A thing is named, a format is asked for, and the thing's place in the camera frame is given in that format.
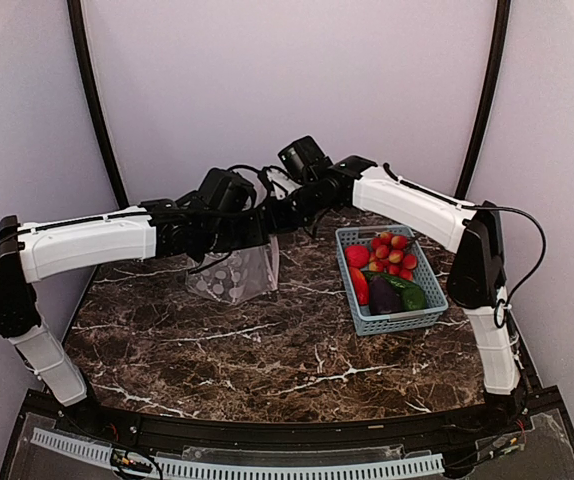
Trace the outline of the clear dotted zip top bag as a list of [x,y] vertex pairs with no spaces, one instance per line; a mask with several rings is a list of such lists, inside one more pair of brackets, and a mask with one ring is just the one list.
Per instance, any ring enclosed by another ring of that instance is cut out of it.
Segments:
[[188,260],[185,285],[189,292],[208,300],[237,305],[274,292],[279,281],[279,243],[229,253],[207,254],[201,263]]

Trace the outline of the red toy berry bunch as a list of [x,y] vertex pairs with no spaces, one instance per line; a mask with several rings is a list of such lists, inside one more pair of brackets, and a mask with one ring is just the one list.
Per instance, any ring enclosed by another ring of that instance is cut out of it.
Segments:
[[379,232],[370,241],[367,269],[413,281],[419,263],[412,252],[415,243],[416,239],[410,236]]

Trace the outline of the purple toy eggplant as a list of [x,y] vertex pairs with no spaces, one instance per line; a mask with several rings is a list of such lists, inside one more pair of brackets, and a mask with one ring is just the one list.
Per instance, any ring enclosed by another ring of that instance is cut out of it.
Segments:
[[373,277],[369,283],[369,311],[372,315],[396,314],[403,311],[400,295],[382,277]]

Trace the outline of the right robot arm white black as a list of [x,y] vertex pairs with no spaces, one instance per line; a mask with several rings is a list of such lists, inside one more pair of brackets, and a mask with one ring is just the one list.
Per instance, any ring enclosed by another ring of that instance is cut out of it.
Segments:
[[516,416],[508,396],[520,379],[507,319],[515,291],[506,286],[503,207],[457,200],[356,155],[333,163],[289,147],[278,157],[285,172],[267,216],[274,230],[308,226],[328,208],[355,207],[396,220],[454,253],[447,292],[472,325],[484,387],[495,395],[478,410],[477,424],[488,434],[501,432]]

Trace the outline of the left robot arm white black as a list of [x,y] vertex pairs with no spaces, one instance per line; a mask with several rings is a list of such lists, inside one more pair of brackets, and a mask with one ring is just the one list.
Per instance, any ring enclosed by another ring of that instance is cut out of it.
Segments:
[[5,217],[0,221],[0,337],[28,361],[55,399],[70,407],[74,425],[87,436],[101,435],[108,427],[107,412],[89,399],[91,387],[50,331],[35,283],[115,261],[187,255],[199,262],[209,254],[275,248],[263,214],[259,208],[226,213],[162,199],[47,223],[21,224],[16,216]]

